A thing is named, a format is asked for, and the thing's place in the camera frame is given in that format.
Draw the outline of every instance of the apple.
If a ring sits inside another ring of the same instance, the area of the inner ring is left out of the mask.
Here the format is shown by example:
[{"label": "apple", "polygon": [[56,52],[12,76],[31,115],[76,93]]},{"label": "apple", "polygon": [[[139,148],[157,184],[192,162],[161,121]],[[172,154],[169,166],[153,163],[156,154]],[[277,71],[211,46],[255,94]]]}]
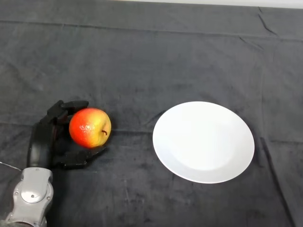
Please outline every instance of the apple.
[{"label": "apple", "polygon": [[96,108],[86,108],[78,111],[69,126],[71,138],[86,148],[102,146],[111,131],[108,115]]}]

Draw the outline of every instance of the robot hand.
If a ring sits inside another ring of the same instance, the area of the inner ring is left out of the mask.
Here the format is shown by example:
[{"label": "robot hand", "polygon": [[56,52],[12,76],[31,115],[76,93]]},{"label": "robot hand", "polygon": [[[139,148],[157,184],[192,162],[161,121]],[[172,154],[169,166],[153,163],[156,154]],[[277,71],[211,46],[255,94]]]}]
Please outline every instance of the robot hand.
[{"label": "robot hand", "polygon": [[87,101],[64,103],[60,100],[34,125],[28,148],[27,168],[23,170],[20,182],[14,189],[14,209],[7,216],[7,223],[46,227],[45,214],[53,199],[53,173],[49,169],[58,166],[65,169],[84,167],[89,159],[104,150],[101,147],[90,151],[69,152],[61,157],[55,155],[54,143],[69,123],[69,116],[86,108],[88,104]]}]

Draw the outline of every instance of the white plate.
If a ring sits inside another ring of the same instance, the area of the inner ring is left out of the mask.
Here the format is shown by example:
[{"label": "white plate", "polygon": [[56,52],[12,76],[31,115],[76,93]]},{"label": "white plate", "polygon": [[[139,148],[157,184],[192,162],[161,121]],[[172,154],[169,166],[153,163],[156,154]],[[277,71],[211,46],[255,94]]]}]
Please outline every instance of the white plate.
[{"label": "white plate", "polygon": [[241,174],[255,144],[234,112],[207,102],[182,103],[165,112],[153,131],[160,161],[174,174],[198,183],[219,183]]}]

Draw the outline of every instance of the dark gray cloth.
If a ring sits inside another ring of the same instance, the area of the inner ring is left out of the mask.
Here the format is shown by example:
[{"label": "dark gray cloth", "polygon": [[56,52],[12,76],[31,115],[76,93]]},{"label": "dark gray cloth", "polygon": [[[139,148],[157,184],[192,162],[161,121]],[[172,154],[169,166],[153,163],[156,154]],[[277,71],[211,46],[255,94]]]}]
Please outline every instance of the dark gray cloth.
[{"label": "dark gray cloth", "polygon": [[[59,99],[87,99],[113,133],[86,169],[54,170],[49,226],[300,227],[302,20],[292,9],[3,0],[0,161],[24,168],[31,125]],[[158,117],[187,101],[249,125],[256,150],[243,174],[192,183],[157,159]],[[4,193],[18,171],[0,171]]]}]

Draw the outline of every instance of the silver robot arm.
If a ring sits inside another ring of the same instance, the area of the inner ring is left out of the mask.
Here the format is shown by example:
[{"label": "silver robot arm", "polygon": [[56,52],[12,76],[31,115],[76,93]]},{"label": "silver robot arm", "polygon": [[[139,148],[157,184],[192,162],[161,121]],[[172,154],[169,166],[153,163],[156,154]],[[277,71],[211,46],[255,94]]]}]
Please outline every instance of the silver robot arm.
[{"label": "silver robot arm", "polygon": [[52,172],[45,168],[24,169],[13,192],[14,209],[6,221],[46,227],[45,214],[53,199],[52,177]]}]

